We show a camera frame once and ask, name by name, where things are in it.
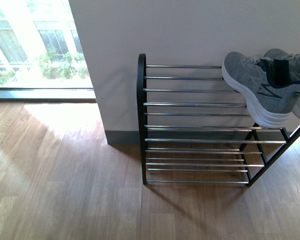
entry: shoe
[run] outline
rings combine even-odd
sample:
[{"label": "shoe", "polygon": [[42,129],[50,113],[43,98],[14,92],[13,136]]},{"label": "shoe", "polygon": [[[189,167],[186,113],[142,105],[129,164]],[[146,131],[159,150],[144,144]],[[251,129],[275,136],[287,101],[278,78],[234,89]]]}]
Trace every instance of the shoe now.
[{"label": "shoe", "polygon": [[[288,60],[291,79],[293,81],[300,81],[300,54],[288,54],[281,49],[274,48],[267,51],[264,57],[278,60]],[[292,112],[300,119],[300,97],[296,101]]]},{"label": "shoe", "polygon": [[246,57],[230,52],[222,64],[226,83],[244,95],[247,109],[260,126],[287,126],[300,96],[300,81],[292,81],[287,60]]}]

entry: metal shoe rack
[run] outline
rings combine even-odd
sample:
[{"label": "metal shoe rack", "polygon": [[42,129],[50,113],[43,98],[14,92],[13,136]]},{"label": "metal shoe rack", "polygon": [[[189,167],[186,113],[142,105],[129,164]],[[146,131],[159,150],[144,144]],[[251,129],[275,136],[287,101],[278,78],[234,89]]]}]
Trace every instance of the metal shoe rack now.
[{"label": "metal shoe rack", "polygon": [[[154,182],[223,183],[251,186],[300,136],[300,126],[289,135],[285,128],[268,129],[256,123],[252,123],[252,126],[204,125],[203,123],[207,121],[200,119],[208,118],[214,121],[215,118],[242,119],[250,116],[248,113],[227,113],[226,111],[244,109],[245,103],[179,100],[176,102],[175,99],[179,99],[178,97],[173,97],[174,101],[158,101],[153,98],[183,93],[217,94],[224,99],[227,94],[239,95],[240,93],[230,89],[211,90],[191,87],[194,85],[192,83],[197,81],[205,81],[204,83],[223,81],[222,77],[147,75],[149,69],[169,69],[170,72],[175,70],[220,72],[221,67],[147,65],[146,55],[139,55],[136,94],[143,184]],[[162,81],[174,81],[175,84],[172,85],[174,89],[161,87],[164,85]],[[157,82],[159,87],[154,86],[153,82]],[[179,83],[185,82],[186,89],[184,87],[175,89],[175,86],[180,85]],[[169,122],[169,119],[173,122],[182,118],[185,118],[185,122],[191,122],[189,118],[199,118],[199,124],[179,125]],[[261,138],[267,133],[273,134],[274,131],[277,131],[277,135],[279,134],[282,139],[264,140]],[[264,150],[265,145],[276,146],[270,157]]]}]

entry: floor plank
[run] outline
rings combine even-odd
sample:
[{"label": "floor plank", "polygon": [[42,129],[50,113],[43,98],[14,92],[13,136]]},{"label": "floor plank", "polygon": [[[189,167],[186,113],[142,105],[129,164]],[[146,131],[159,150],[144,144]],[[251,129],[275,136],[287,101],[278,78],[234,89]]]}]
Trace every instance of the floor plank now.
[{"label": "floor plank", "polygon": [[108,145],[97,104],[1,102],[0,240],[12,239],[299,240],[300,139],[251,187],[142,185],[139,146]]}]

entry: green foliage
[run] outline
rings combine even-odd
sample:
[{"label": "green foliage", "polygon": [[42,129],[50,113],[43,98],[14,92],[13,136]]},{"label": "green foliage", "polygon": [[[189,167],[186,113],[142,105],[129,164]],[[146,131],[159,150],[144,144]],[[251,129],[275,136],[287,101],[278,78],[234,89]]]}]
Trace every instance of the green foliage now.
[{"label": "green foliage", "polygon": [[77,70],[71,66],[69,62],[62,62],[58,67],[57,72],[63,79],[72,79],[74,75],[76,75]]},{"label": "green foliage", "polygon": [[85,56],[83,53],[81,52],[78,52],[78,54],[76,56],[73,57],[73,60],[76,62],[76,63],[80,63],[82,61],[85,60]]},{"label": "green foliage", "polygon": [[89,72],[88,72],[88,69],[86,67],[81,66],[81,67],[78,68],[77,74],[80,78],[84,79],[88,76]]},{"label": "green foliage", "polygon": [[72,56],[71,56],[70,52],[67,52],[66,54],[63,55],[61,62],[71,64]]},{"label": "green foliage", "polygon": [[52,62],[57,57],[57,53],[54,49],[49,48],[45,55],[39,57],[39,67],[42,71],[42,75],[47,79],[56,79],[61,77],[63,79],[71,79],[76,74],[80,78],[87,77],[88,69],[86,67],[79,67],[78,70],[72,66],[72,63],[81,63],[85,60],[82,53],[78,53],[72,57],[70,52],[63,55],[62,60],[59,63],[59,67],[53,67]]},{"label": "green foliage", "polygon": [[57,78],[57,69],[51,66],[51,63],[56,56],[56,51],[53,48],[49,48],[45,55],[40,55],[39,57],[39,67],[42,71],[42,75],[47,79]]},{"label": "green foliage", "polygon": [[16,75],[14,71],[0,72],[0,84],[3,85]]},{"label": "green foliage", "polygon": [[72,79],[72,77],[77,73],[77,70],[73,66],[71,66],[72,60],[73,58],[70,52],[67,52],[63,55],[60,66],[57,70],[57,72],[63,79]]}]

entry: wall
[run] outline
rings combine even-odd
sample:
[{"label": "wall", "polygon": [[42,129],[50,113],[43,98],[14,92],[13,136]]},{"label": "wall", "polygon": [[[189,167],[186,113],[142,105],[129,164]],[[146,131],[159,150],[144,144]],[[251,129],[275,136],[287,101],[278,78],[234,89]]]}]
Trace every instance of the wall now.
[{"label": "wall", "polygon": [[300,0],[69,2],[108,141],[138,131],[140,53],[153,64],[189,65],[221,65],[232,51],[300,53]]}]

